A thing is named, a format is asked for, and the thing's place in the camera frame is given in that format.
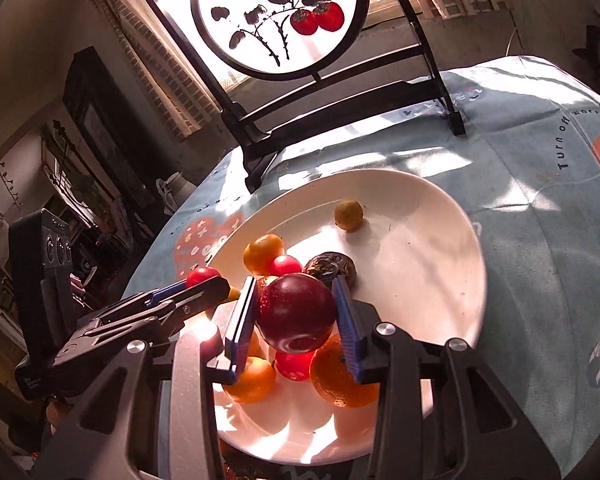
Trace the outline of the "small orange tomato fruit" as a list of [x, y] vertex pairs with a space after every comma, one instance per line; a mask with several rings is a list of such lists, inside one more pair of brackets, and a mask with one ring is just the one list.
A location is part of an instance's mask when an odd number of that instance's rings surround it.
[[271, 273], [274, 260], [282, 255], [285, 255], [283, 240], [274, 233], [268, 233], [245, 247], [242, 262], [252, 274], [268, 275]]

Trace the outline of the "large red plum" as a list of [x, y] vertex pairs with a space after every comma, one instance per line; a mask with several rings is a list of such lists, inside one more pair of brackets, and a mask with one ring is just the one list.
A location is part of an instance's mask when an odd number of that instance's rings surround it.
[[256, 323], [264, 341], [276, 351], [317, 350], [332, 334], [336, 317], [332, 292], [308, 274], [276, 278], [258, 295]]

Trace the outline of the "small red cherry tomato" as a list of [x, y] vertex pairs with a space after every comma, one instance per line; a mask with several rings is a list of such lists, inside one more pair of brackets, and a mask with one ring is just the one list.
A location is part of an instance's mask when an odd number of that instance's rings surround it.
[[220, 272], [218, 270], [210, 268], [210, 266], [197, 266], [187, 275], [185, 287], [191, 288], [197, 286], [204, 281], [210, 280], [210, 278], [216, 278], [217, 276], [220, 276]]

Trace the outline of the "left window curtain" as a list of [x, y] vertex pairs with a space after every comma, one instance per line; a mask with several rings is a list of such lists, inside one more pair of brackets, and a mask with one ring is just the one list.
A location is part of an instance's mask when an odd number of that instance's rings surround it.
[[108, 24], [136, 82], [166, 130], [184, 140], [210, 124], [218, 107], [145, 13], [129, 0], [91, 0]]

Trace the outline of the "dark brown mangosteen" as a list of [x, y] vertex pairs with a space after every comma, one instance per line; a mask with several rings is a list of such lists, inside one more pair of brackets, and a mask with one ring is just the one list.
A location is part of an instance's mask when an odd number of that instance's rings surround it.
[[305, 274], [311, 275], [327, 288], [340, 276], [349, 288], [353, 288], [358, 277], [354, 261], [342, 252], [322, 252], [311, 258], [303, 267]]

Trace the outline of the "light blue patterned tablecloth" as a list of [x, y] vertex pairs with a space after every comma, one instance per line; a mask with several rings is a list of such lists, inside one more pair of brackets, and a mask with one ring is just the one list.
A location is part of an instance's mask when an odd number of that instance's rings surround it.
[[453, 196], [480, 237], [486, 322], [478, 349], [570, 478], [600, 479], [600, 92], [531, 55], [448, 70], [457, 138], [434, 104], [356, 122], [286, 148], [261, 187], [242, 153], [213, 168], [158, 235], [126, 290], [175, 282], [211, 256], [181, 239], [200, 220], [231, 228], [285, 191], [388, 168]]

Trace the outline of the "white ceramic jug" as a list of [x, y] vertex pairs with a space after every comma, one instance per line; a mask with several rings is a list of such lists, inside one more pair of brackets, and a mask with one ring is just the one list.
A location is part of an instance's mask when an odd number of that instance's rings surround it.
[[156, 180], [157, 191], [163, 201], [163, 210], [167, 216], [172, 216], [196, 191], [196, 185], [183, 176], [181, 172], [176, 172], [166, 180]]

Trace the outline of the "medium mandarin orange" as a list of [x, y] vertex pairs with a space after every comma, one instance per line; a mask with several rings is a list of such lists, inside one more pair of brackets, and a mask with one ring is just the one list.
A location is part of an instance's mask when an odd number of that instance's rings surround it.
[[238, 381], [233, 385], [225, 385], [224, 392], [239, 404], [261, 402], [274, 389], [276, 371], [266, 359], [248, 356], [246, 365]]

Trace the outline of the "glossy red fruit low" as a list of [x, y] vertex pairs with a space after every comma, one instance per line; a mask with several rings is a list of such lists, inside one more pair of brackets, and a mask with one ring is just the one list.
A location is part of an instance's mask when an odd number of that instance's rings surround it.
[[313, 356], [313, 352], [292, 354], [277, 351], [274, 365], [283, 377], [293, 382], [304, 382], [310, 378], [310, 366]]

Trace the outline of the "small yellow kumquat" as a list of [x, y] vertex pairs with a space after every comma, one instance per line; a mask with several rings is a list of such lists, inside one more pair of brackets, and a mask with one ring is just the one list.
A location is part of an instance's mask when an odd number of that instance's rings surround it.
[[339, 229], [347, 232], [357, 230], [364, 220], [364, 211], [356, 200], [340, 200], [334, 210], [334, 221]]

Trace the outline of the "round painted screen on stand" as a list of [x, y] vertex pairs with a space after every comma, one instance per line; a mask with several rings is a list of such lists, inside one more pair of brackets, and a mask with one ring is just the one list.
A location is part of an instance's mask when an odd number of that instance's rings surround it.
[[[396, 0], [415, 36], [414, 44], [334, 70], [360, 36], [370, 0], [146, 0], [212, 98], [222, 122], [242, 149], [249, 191], [260, 188], [274, 158], [285, 148], [352, 122], [419, 103], [437, 101], [454, 136], [466, 133], [438, 70], [410, 0]], [[198, 47], [204, 44], [222, 63], [248, 78], [302, 86], [246, 110], [231, 98]], [[283, 107], [373, 70], [421, 58], [427, 78], [400, 77], [310, 110], [268, 131], [261, 119]]]

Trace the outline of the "large orange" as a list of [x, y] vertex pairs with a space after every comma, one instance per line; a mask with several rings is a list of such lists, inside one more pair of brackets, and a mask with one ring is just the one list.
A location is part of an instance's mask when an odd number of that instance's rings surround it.
[[377, 384], [360, 385], [349, 372], [338, 334], [315, 351], [310, 378], [318, 395], [336, 408], [362, 408], [378, 400]]

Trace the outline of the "dark wooden cabinet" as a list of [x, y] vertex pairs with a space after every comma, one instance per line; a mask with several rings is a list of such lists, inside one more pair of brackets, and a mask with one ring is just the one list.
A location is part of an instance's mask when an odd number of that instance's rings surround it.
[[73, 55], [62, 102], [123, 197], [136, 211], [162, 217], [164, 203], [156, 181], [166, 177], [172, 166], [95, 48]]

